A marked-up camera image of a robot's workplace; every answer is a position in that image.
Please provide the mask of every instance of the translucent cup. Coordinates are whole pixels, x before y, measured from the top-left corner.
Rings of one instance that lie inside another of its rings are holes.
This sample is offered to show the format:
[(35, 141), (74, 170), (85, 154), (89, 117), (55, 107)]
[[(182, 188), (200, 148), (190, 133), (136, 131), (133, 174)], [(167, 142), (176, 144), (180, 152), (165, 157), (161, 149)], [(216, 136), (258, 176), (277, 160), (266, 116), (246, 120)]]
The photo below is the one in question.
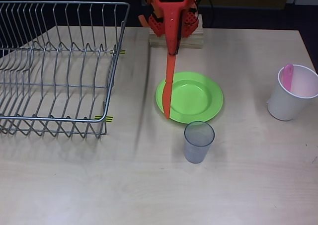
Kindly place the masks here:
[(196, 121), (186, 126), (184, 137), (185, 158), (191, 163), (198, 164), (204, 160), (214, 140), (215, 133), (208, 123)]

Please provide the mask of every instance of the metal wire rack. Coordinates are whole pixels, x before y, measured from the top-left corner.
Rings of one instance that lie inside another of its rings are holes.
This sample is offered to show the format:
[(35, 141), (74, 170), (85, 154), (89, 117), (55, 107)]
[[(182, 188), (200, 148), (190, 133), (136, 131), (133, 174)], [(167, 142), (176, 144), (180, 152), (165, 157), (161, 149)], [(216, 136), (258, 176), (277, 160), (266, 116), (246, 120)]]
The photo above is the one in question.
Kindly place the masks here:
[(0, 133), (105, 135), (129, 8), (0, 1)]

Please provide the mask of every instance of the green plate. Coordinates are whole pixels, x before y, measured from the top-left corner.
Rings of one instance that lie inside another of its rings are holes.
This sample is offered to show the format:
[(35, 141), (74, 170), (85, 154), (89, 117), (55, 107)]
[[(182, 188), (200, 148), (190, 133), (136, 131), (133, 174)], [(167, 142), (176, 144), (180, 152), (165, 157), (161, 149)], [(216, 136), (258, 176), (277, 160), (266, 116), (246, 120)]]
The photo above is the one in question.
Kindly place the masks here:
[[(163, 80), (156, 91), (156, 101), (163, 112)], [(208, 77), (194, 72), (174, 74), (170, 118), (181, 123), (209, 121), (223, 105), (220, 87)]]

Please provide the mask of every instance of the yellow tape marker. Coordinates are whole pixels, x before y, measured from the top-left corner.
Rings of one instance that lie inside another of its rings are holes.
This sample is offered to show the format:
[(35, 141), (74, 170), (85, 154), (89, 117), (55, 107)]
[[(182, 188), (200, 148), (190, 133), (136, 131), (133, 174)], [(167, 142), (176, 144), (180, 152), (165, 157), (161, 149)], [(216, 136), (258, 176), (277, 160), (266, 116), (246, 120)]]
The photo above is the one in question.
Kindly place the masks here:
[[(102, 116), (95, 116), (95, 119), (94, 119), (94, 120), (99, 120), (99, 119), (101, 119), (101, 118), (102, 118)], [(106, 117), (106, 118), (105, 118), (105, 122), (113, 122), (113, 119), (114, 119), (114, 117), (111, 117), (111, 116)]]
[(126, 53), (126, 50), (121, 50), (119, 52), (120, 55), (124, 55)]

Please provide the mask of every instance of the wooden table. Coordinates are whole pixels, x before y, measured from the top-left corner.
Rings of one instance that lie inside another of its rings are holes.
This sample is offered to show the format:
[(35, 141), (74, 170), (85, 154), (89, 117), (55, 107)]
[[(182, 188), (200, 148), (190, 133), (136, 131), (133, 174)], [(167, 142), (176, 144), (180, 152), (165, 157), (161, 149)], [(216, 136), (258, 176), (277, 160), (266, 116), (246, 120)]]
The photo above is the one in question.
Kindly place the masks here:
[(186, 161), (184, 125), (155, 105), (166, 50), (149, 49), (147, 29), (127, 28), (107, 136), (0, 137), (0, 224), (317, 224), (317, 101), (290, 122), (266, 107), (281, 67), (313, 67), (298, 31), (204, 35), (203, 49), (180, 49), (176, 66), (224, 93), (203, 163)]

